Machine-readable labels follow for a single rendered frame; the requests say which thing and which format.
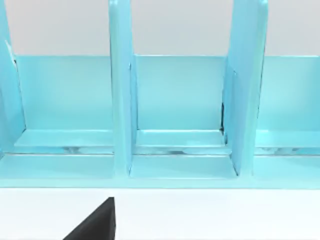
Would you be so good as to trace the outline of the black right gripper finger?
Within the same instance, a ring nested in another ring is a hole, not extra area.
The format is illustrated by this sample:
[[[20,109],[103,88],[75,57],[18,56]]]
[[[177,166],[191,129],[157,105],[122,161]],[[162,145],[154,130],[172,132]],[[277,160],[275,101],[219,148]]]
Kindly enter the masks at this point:
[[[63,240],[115,240],[115,198],[108,197]]]

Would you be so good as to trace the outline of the light blue rack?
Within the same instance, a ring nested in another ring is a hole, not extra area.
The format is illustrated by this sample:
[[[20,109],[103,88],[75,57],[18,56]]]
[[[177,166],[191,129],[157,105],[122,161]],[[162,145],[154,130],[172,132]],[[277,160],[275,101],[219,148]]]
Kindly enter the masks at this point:
[[[0,0],[0,188],[320,190],[320,55],[266,56],[270,0],[233,0],[225,56],[17,54]]]

